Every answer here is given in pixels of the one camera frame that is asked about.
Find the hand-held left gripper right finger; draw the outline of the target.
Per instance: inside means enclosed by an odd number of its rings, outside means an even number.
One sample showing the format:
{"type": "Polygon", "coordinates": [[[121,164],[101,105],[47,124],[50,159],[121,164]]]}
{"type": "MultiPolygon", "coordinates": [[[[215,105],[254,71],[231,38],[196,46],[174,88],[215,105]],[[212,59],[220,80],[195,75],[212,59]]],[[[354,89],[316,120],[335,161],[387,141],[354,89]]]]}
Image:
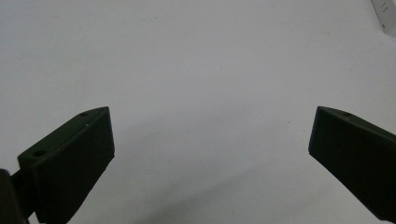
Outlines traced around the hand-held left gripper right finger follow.
{"type": "Polygon", "coordinates": [[[308,152],[378,219],[396,223],[395,134],[320,106],[308,152]]]}

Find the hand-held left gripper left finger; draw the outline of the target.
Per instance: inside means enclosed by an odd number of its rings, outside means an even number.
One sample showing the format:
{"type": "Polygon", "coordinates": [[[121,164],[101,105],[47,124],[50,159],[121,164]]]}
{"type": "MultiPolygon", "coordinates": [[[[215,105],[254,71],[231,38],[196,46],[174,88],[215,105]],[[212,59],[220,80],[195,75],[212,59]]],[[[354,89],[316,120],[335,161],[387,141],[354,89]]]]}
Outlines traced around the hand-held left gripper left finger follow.
{"type": "Polygon", "coordinates": [[[107,106],[82,112],[18,156],[33,183],[36,216],[45,224],[66,224],[115,155],[107,106]]]}

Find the white printed card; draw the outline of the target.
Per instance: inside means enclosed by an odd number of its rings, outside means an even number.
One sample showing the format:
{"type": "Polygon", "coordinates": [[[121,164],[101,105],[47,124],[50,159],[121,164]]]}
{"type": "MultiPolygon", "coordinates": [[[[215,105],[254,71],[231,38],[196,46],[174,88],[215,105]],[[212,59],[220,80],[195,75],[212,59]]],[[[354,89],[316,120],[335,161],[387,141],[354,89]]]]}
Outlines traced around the white printed card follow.
{"type": "Polygon", "coordinates": [[[371,2],[383,32],[396,37],[396,0],[371,0],[371,2]]]}

